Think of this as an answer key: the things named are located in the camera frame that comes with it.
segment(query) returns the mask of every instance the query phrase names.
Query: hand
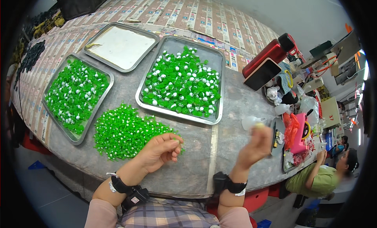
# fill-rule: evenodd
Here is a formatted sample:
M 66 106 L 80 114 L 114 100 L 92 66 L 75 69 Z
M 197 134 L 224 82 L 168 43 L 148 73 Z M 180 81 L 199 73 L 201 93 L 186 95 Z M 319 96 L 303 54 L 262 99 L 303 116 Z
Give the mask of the hand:
M 317 154 L 317 162 L 322 163 L 323 158 L 327 156 L 327 153 L 325 154 L 326 150 L 321 150 Z
M 155 136 L 136 155 L 134 160 L 138 160 L 148 173 L 152 173 L 167 161 L 177 162 L 182 143 L 183 139 L 173 133 Z
M 250 167 L 262 158 L 271 155 L 272 129 L 256 125 L 251 129 L 251 141 L 238 153 L 236 166 L 242 170 Z

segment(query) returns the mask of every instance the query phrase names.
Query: worker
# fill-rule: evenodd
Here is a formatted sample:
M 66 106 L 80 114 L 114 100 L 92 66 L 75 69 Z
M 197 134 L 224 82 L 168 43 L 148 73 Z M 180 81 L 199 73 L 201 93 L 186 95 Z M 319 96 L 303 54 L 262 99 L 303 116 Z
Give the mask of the worker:
M 357 152 L 353 148 L 346 151 L 346 154 L 338 161 L 336 169 L 325 165 L 326 155 L 326 150 L 318 152 L 317 162 L 288 179 L 285 188 L 306 197 L 331 195 L 340 181 L 353 176 L 352 173 L 359 167 Z
M 349 145 L 348 136 L 342 136 L 341 140 L 336 143 L 336 146 L 334 146 L 331 150 L 329 150 L 331 158 L 333 158 L 335 155 L 338 155 L 344 149 L 346 151 L 348 148 L 348 145 Z
M 270 155 L 272 144 L 271 128 L 256 124 L 250 133 L 252 141 L 240 150 L 236 164 L 229 174 L 231 184 L 243 187 L 242 192 L 245 191 L 250 167 Z M 145 203 L 131 207 L 118 219 L 116 208 L 125 200 L 126 193 L 120 193 L 115 189 L 113 179 L 120 178 L 121 182 L 129 187 L 138 185 L 147 174 L 158 170 L 168 161 L 177 162 L 182 143 L 183 139 L 172 133 L 153 137 L 135 158 L 112 174 L 111 178 L 105 180 L 94 192 L 85 228 L 116 226 L 209 228 L 219 225 L 223 228 L 252 228 L 249 214 L 242 207 L 245 196 L 242 192 L 232 193 L 234 187 L 228 187 L 229 189 L 221 192 L 218 218 L 202 210 L 196 203 L 150 198 Z

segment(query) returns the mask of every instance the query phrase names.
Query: blue bin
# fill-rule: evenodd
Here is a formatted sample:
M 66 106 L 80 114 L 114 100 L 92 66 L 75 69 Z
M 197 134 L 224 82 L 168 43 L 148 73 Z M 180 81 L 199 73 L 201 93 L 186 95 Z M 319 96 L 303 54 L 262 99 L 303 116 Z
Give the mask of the blue bin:
M 257 225 L 258 225 L 258 228 L 269 228 L 271 226 L 271 221 L 269 220 L 263 220 L 261 222 L 258 222 Z

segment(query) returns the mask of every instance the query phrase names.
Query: red water bottle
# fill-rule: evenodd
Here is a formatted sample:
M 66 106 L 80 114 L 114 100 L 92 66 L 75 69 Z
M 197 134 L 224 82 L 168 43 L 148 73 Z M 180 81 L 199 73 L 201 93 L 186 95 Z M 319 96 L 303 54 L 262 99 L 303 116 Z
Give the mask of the red water bottle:
M 243 68 L 243 76 L 247 78 L 266 58 L 271 58 L 277 64 L 280 63 L 288 56 L 288 52 L 291 55 L 295 55 L 297 53 L 297 47 L 292 36 L 288 33 L 284 33 L 279 38 L 273 39 L 257 56 L 255 56 L 254 59 L 250 61 L 248 65 Z

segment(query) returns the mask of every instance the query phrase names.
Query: black hair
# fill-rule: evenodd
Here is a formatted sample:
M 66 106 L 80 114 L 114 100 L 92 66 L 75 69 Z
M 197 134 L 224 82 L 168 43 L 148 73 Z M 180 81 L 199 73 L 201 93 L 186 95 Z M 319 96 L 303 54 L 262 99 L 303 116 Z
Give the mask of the black hair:
M 337 101 L 337 104 L 339 105 L 340 104 L 340 109 L 341 110 L 346 110 L 346 107 L 344 106 L 344 104 L 342 103 L 342 102 L 340 102 L 340 101 Z
M 347 157 L 348 170 L 353 173 L 355 169 L 359 167 L 359 161 L 357 160 L 357 151 L 354 148 L 350 148 Z
M 348 136 L 342 136 L 342 139 L 344 139 L 345 143 L 348 142 Z

